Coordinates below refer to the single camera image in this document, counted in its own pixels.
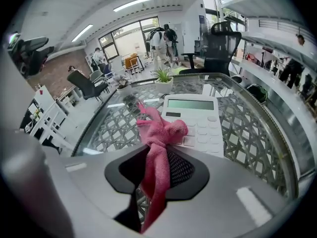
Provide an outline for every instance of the succulent plant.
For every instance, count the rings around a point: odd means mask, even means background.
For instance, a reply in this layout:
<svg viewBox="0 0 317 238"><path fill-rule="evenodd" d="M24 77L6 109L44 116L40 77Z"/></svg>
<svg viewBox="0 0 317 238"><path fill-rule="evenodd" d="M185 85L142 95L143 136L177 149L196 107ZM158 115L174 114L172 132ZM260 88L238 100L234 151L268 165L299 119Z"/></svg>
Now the succulent plant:
<svg viewBox="0 0 317 238"><path fill-rule="evenodd" d="M158 81L161 83L167 83L169 82L171 78L171 70L168 68L165 69L156 69L153 71L153 76L158 78Z"/></svg>

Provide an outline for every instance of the calculator button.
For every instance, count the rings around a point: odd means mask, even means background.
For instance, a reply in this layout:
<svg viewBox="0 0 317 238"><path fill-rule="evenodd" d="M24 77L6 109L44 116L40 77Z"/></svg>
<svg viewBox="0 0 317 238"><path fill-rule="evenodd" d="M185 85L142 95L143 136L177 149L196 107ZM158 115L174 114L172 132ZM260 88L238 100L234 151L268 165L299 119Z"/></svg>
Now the calculator button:
<svg viewBox="0 0 317 238"><path fill-rule="evenodd" d="M205 153L205 152L207 152L208 145L207 144L198 144L196 146L196 149L197 149L197 151Z"/></svg>
<svg viewBox="0 0 317 238"><path fill-rule="evenodd" d="M215 130L215 129L211 129L211 130L209 130L209 134L210 134L211 136L218 136L218 135L219 135L219 132L218 132L217 130Z"/></svg>
<svg viewBox="0 0 317 238"><path fill-rule="evenodd" d="M196 135L195 128L188 128L187 136L195 136L195 135Z"/></svg>
<svg viewBox="0 0 317 238"><path fill-rule="evenodd" d="M194 121L189 121L189 120L188 120L188 121L185 120L184 122L186 123L186 125L187 125L188 127L193 127L193 126L195 126L195 124L196 124Z"/></svg>
<svg viewBox="0 0 317 238"><path fill-rule="evenodd" d="M213 144L213 145L217 145L217 144L219 144L219 139L218 138L211 138L210 139L210 142L211 142L211 144Z"/></svg>
<svg viewBox="0 0 317 238"><path fill-rule="evenodd" d="M210 117L207 117L208 121L217 121L217 117L214 117L214 116L210 116Z"/></svg>
<svg viewBox="0 0 317 238"><path fill-rule="evenodd" d="M194 137L184 137L184 145L195 146L195 138Z"/></svg>
<svg viewBox="0 0 317 238"><path fill-rule="evenodd" d="M207 135L207 134L208 134L208 129L199 128L199 129L197 130L197 134L198 134L198 135Z"/></svg>
<svg viewBox="0 0 317 238"><path fill-rule="evenodd" d="M210 148L210 152L211 153L218 153L219 152L219 148L218 147L211 147Z"/></svg>
<svg viewBox="0 0 317 238"><path fill-rule="evenodd" d="M207 136L199 136L199 137L197 137L197 141L198 141L198 143L205 144L209 141L209 138Z"/></svg>
<svg viewBox="0 0 317 238"><path fill-rule="evenodd" d="M200 128L206 128L206 122L205 121L199 121L197 122L197 126L200 127Z"/></svg>
<svg viewBox="0 0 317 238"><path fill-rule="evenodd" d="M214 121L209 122L209 128L216 129L218 128L218 124Z"/></svg>

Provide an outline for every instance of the chair headrest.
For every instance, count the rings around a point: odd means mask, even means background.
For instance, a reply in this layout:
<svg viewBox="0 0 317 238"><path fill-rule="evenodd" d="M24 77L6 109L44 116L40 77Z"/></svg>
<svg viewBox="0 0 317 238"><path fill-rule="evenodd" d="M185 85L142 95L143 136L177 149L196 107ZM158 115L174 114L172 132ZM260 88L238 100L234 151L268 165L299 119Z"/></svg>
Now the chair headrest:
<svg viewBox="0 0 317 238"><path fill-rule="evenodd" d="M232 32L230 21L216 23L211 27L211 33L214 35Z"/></svg>

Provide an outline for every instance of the ceiling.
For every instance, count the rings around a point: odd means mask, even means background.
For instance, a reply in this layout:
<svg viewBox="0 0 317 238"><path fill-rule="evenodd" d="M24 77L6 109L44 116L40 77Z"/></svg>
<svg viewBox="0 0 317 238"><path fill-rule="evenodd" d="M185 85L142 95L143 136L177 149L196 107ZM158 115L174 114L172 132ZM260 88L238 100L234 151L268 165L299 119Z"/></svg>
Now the ceiling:
<svg viewBox="0 0 317 238"><path fill-rule="evenodd" d="M93 27L78 41L87 40L98 34L103 27L137 12L157 12L160 10L186 9L195 0L151 0L119 12L113 9L134 0L31 0L25 9L25 17L20 32L24 39L41 36L49 37L48 46L55 50L78 45L71 41L89 24Z"/></svg>

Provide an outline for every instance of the white shelf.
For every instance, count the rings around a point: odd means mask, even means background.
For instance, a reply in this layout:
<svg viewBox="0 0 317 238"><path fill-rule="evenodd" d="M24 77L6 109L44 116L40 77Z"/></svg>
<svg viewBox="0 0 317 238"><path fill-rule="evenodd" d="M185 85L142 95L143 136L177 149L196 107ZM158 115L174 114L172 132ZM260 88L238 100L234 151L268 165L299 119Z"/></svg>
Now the white shelf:
<svg viewBox="0 0 317 238"><path fill-rule="evenodd" d="M317 72L316 50L312 52L305 46L300 46L298 43L290 42L287 39L278 38L273 35L256 32L241 32L241 34L243 40L284 53L303 66Z"/></svg>
<svg viewBox="0 0 317 238"><path fill-rule="evenodd" d="M313 151L315 165L317 166L317 125L315 123L315 119L307 109L306 105L304 104L300 96L292 92L291 89L289 89L285 83L277 79L275 76L273 76L273 74L269 73L267 70L250 61L233 57L231 62L237 66L242 67L258 79L260 79L262 82L268 85L275 93L277 93L278 96L286 103L286 105L294 113L295 117L301 124L307 136L307 139ZM298 163L295 163L295 168L297 176L300 177Z"/></svg>
<svg viewBox="0 0 317 238"><path fill-rule="evenodd" d="M222 5L248 19L286 22L307 29L307 24L292 0L233 0Z"/></svg>

